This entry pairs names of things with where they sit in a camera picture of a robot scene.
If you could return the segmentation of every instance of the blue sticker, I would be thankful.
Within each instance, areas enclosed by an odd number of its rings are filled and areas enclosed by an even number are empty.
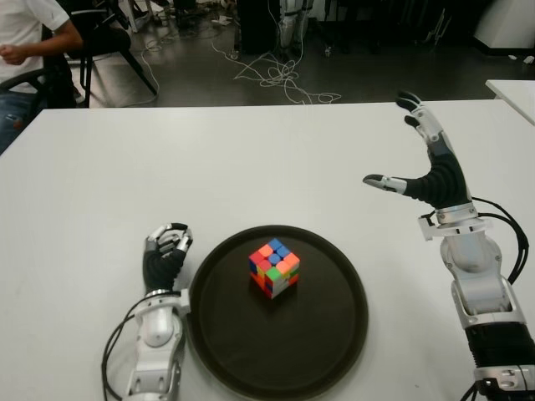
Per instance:
[[[277,254],[283,259],[285,258],[286,256],[288,256],[290,253],[290,250],[285,247],[285,246],[281,246],[280,248],[277,249]]]
[[[269,256],[268,260],[273,266],[275,266],[277,263],[279,263],[281,261],[281,257],[279,255],[277,255],[276,253],[272,253]]]
[[[283,246],[283,244],[281,243],[281,241],[279,241],[277,238],[273,238],[269,243],[268,245],[271,247],[271,249],[273,249],[274,251],[276,251],[278,248],[280,248],[281,246]]]

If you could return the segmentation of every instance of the rubik's cube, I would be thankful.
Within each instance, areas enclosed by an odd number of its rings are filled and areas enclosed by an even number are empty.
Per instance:
[[[299,258],[274,238],[249,257],[251,277],[274,299],[299,279]]]

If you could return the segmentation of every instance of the gray floor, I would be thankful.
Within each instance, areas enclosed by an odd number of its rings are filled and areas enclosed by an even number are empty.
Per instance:
[[[188,32],[178,36],[173,27],[147,26],[132,34],[132,53],[142,63],[145,44],[165,37],[160,51],[144,52],[160,84],[160,93],[140,107],[291,104],[282,88],[262,88],[257,82],[233,79],[242,66],[212,48],[213,42],[216,48],[230,52],[233,25],[218,30],[203,22],[196,37]],[[245,63],[253,60],[242,57]],[[268,64],[258,66],[265,74]],[[78,79],[79,69],[75,65],[73,68]],[[428,100],[491,99],[493,93],[485,86],[487,79],[535,79],[535,65],[526,65],[521,59],[489,57],[467,47],[385,46],[380,54],[373,55],[365,46],[354,43],[351,54],[335,49],[331,58],[325,58],[323,43],[313,35],[305,43],[303,60],[296,71],[301,88],[309,93],[341,94],[342,103],[392,101],[398,89],[408,89]],[[152,98],[118,54],[96,62],[92,92],[91,107],[124,107]],[[289,94],[306,100],[295,90]]]

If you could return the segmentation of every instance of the person's hand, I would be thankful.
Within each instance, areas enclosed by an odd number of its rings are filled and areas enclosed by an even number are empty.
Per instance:
[[[8,64],[20,65],[28,57],[23,46],[13,46],[11,44],[0,45],[0,56]]]

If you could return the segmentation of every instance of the robotic hand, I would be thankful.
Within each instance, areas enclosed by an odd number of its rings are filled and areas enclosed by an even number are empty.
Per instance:
[[[138,359],[126,389],[128,401],[174,401],[180,384],[184,338],[181,317],[190,311],[188,290],[173,292],[193,242],[186,225],[161,226],[145,240],[144,301],[134,309]]]
[[[411,115],[427,144],[431,171],[412,180],[367,175],[364,183],[424,201],[439,225],[419,219],[427,241],[443,237],[442,261],[454,281],[451,293],[476,362],[477,390],[490,400],[535,400],[535,344],[511,284],[501,275],[500,248],[485,235],[490,222],[479,218],[461,166],[434,115],[413,94],[396,103]]]

